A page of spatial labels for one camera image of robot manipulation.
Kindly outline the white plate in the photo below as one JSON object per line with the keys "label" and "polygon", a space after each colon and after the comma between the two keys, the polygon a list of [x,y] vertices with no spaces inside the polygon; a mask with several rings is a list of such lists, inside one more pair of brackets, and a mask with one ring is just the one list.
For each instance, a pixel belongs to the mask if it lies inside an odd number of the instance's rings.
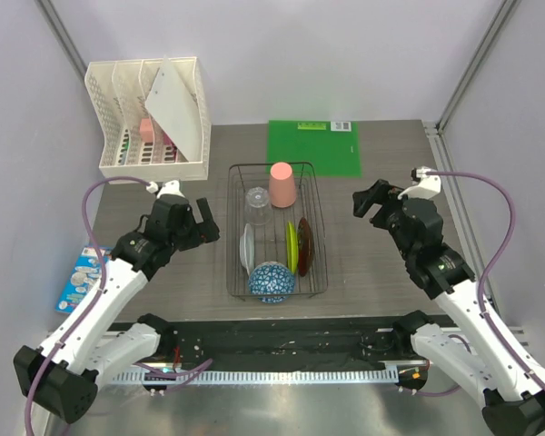
{"label": "white plate", "polygon": [[242,267],[250,275],[254,269],[254,232],[253,226],[247,223],[239,240],[239,255]]}

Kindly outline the white board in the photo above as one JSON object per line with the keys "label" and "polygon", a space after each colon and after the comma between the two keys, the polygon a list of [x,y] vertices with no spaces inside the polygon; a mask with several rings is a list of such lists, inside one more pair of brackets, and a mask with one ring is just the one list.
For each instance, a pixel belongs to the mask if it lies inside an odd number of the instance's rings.
{"label": "white board", "polygon": [[202,158],[202,127],[197,103],[182,77],[165,56],[145,107],[188,162]]}

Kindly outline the white file organizer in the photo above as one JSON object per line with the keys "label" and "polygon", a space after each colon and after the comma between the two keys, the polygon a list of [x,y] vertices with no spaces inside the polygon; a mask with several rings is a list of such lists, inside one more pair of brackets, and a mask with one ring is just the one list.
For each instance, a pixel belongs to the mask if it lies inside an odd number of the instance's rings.
{"label": "white file organizer", "polygon": [[[188,162],[145,107],[163,58],[92,62],[84,77],[104,135],[99,168],[106,177],[123,183],[133,176],[150,182],[172,179],[203,181],[209,174],[212,123],[205,100],[197,57],[169,58],[197,103],[202,127],[202,158]],[[150,118],[154,142],[139,134],[143,118]]]}

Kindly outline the clear glass cup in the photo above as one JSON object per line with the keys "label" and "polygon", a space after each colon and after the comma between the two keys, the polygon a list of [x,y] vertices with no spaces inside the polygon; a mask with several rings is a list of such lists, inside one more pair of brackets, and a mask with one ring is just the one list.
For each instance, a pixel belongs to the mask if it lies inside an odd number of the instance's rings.
{"label": "clear glass cup", "polygon": [[244,218],[253,225],[265,225],[272,218],[272,205],[269,192],[260,187],[253,187],[244,197]]}

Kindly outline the red floral plate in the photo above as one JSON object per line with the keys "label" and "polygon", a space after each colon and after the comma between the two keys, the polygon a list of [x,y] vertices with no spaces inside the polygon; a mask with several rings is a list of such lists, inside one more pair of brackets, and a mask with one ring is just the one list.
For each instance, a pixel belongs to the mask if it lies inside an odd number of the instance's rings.
{"label": "red floral plate", "polygon": [[312,261],[314,257],[314,238],[312,234],[312,228],[305,217],[302,217],[299,221],[297,228],[298,239],[298,273],[301,277],[304,277],[312,267]]}

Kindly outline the pink box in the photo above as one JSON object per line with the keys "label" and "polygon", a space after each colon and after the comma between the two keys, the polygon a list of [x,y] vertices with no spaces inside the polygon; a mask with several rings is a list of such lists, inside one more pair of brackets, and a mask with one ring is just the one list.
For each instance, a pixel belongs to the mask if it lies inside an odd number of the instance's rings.
{"label": "pink box", "polygon": [[152,144],[154,142],[154,127],[150,118],[143,118],[141,120],[139,134],[144,143]]}

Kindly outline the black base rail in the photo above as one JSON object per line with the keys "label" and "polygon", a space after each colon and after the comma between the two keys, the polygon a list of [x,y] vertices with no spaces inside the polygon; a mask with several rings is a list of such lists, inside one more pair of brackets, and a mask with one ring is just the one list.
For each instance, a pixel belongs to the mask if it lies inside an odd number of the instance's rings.
{"label": "black base rail", "polygon": [[420,361],[400,317],[170,322],[174,336],[144,363],[212,371],[349,372]]}

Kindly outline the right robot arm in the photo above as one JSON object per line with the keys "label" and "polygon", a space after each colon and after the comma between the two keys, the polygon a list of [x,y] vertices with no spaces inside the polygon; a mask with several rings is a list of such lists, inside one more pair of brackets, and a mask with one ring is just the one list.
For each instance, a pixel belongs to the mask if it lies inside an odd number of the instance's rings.
{"label": "right robot arm", "polygon": [[374,205],[371,224],[392,237],[410,279],[460,328],[473,352],[423,312],[401,317],[391,337],[397,355],[417,354],[439,366],[481,409],[495,435],[538,435],[545,431],[545,368],[520,344],[479,293],[466,261],[443,238],[443,220],[432,197],[437,177],[426,176],[402,189],[378,180],[353,194],[353,214],[362,218]]}

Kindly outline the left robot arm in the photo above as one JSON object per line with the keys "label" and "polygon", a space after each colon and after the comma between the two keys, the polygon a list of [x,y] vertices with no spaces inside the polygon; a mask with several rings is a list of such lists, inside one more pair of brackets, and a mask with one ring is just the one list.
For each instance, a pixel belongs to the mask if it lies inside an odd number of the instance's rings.
{"label": "left robot arm", "polygon": [[213,243],[220,237],[210,205],[193,206],[179,194],[163,194],[138,227],[120,237],[94,288],[38,347],[22,346],[13,364],[25,414],[37,404],[72,424],[90,409],[99,389],[118,372],[143,358],[166,362],[174,354],[176,337],[169,322],[146,314],[125,333],[99,341],[125,305],[167,265],[177,252]]}

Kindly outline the blue patterned bowl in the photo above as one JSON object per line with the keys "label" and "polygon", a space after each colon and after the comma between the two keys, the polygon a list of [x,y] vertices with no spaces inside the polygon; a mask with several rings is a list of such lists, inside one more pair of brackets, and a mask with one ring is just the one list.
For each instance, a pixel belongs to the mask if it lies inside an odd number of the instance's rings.
{"label": "blue patterned bowl", "polygon": [[295,276],[282,263],[261,263],[251,272],[248,289],[263,303],[284,302],[294,292]]}

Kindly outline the lime green plate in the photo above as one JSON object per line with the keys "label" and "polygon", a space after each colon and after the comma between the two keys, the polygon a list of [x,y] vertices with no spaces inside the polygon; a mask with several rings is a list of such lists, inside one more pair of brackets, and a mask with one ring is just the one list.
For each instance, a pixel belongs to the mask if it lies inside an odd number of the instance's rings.
{"label": "lime green plate", "polygon": [[292,274],[296,274],[298,266],[298,238],[297,232],[292,222],[288,222],[285,228],[286,237],[286,252],[287,252],[287,268]]}

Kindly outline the blue printed booklet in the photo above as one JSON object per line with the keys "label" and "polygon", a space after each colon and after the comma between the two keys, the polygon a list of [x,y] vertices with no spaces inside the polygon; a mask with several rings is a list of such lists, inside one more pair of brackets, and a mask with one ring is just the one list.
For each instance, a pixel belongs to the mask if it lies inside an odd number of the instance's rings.
{"label": "blue printed booklet", "polygon": [[92,245],[86,245],[75,262],[64,286],[55,310],[70,314],[83,298],[94,288],[102,276],[102,266]]}

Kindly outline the green cutting mat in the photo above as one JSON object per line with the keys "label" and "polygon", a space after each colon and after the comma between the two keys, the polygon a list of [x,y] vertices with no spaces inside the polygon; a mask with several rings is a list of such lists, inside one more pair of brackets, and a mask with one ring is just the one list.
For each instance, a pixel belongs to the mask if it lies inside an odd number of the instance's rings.
{"label": "green cutting mat", "polygon": [[289,121],[268,123],[268,163],[308,162],[323,177],[362,176],[359,128],[351,121]]}

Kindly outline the pink plastic cup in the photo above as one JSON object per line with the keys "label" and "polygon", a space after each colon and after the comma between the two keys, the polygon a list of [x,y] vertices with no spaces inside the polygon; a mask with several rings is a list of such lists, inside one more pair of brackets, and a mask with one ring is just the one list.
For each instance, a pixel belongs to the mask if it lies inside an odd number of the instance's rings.
{"label": "pink plastic cup", "polygon": [[270,169],[269,195],[277,208],[287,208],[296,201],[296,186],[292,167],[286,162],[275,163]]}

